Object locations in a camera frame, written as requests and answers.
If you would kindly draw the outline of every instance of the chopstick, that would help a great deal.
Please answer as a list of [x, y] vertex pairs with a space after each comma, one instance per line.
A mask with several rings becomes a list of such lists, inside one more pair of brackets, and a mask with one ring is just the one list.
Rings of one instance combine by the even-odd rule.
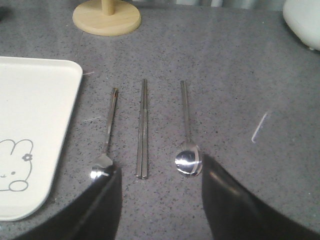
[[138, 150], [135, 177], [137, 179], [148, 178], [148, 111], [146, 79], [143, 79], [141, 89]]

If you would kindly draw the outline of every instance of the cartoon bunny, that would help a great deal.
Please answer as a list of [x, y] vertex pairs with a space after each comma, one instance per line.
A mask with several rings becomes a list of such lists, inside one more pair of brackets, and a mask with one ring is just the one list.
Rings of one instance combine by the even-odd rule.
[[33, 148], [34, 144], [29, 139], [0, 141], [0, 192], [21, 192], [28, 188]]

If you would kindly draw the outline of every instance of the small spoon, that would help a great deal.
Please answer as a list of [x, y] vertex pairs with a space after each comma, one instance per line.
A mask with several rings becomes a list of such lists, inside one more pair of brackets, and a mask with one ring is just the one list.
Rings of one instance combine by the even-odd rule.
[[109, 149], [109, 141], [110, 141], [110, 133], [111, 127], [114, 120], [115, 110], [116, 110], [116, 103], [118, 97], [118, 88], [112, 89], [112, 96], [111, 96], [111, 103], [109, 114], [107, 118], [107, 131], [105, 134], [104, 145], [102, 149], [102, 153], [93, 161], [93, 166], [91, 170], [90, 177], [92, 180], [96, 180], [100, 176], [110, 177], [113, 173], [113, 161], [107, 156], [107, 152]]
[[180, 82], [183, 114], [184, 114], [184, 128], [186, 140], [181, 143], [178, 148], [178, 154], [175, 157], [175, 165], [177, 170], [185, 177], [195, 177], [202, 170], [202, 155], [198, 145], [191, 140], [190, 125], [189, 125], [189, 104], [187, 96], [187, 86], [185, 81]]

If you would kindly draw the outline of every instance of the wooden stand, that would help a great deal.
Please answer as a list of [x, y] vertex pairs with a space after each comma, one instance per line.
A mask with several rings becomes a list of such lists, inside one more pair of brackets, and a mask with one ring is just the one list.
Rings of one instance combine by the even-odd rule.
[[73, 12], [72, 20], [81, 30], [100, 36], [118, 36], [136, 30], [141, 24], [139, 10], [121, 0], [89, 0]]

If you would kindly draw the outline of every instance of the white tray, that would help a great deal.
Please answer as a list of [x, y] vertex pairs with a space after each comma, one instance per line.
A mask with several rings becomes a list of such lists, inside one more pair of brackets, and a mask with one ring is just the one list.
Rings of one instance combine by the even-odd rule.
[[48, 197], [81, 78], [72, 61], [0, 56], [0, 221]]

